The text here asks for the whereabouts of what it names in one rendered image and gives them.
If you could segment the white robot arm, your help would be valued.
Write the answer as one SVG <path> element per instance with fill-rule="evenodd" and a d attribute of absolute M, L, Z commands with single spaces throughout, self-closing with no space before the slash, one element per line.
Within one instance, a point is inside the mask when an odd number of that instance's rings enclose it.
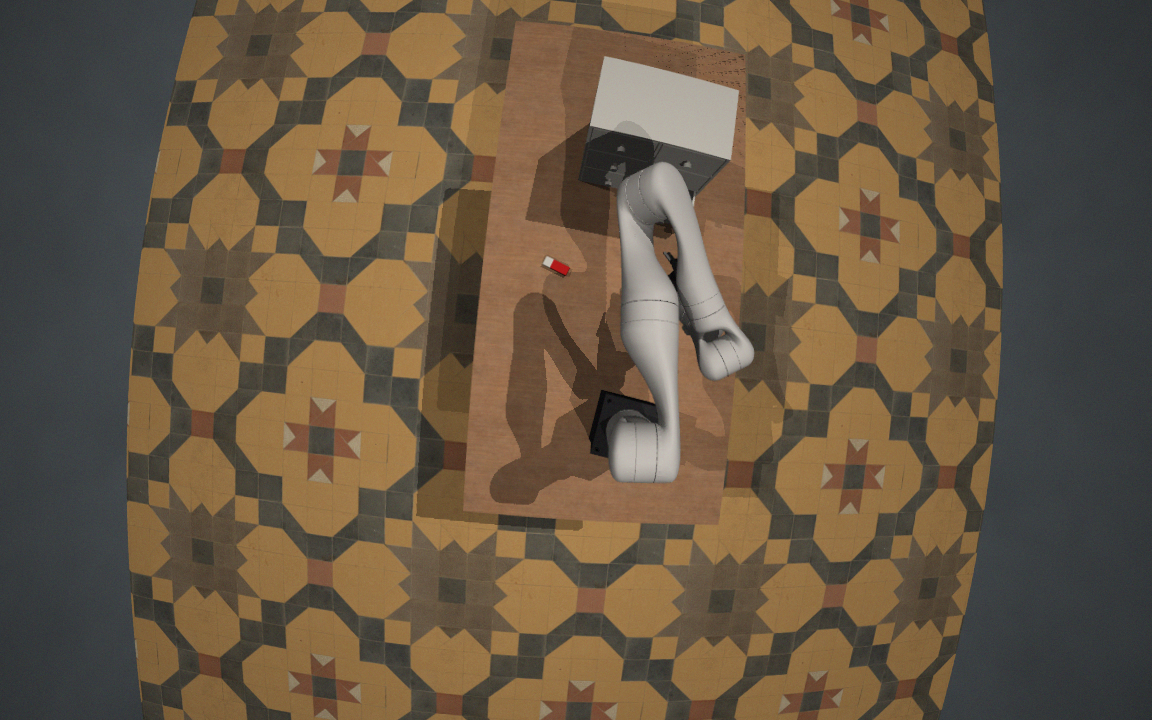
<path fill-rule="evenodd" d="M 723 305 L 680 172 L 658 161 L 622 181 L 616 202 L 620 334 L 652 392 L 658 423 L 649 424 L 635 410 L 611 416 L 605 427 L 608 462 L 614 480 L 670 483 L 680 468 L 679 320 L 692 338 L 698 366 L 708 381 L 721 381 L 753 363 L 755 348 Z M 654 223 L 666 219 L 677 240 L 677 291 L 654 251 Z"/>

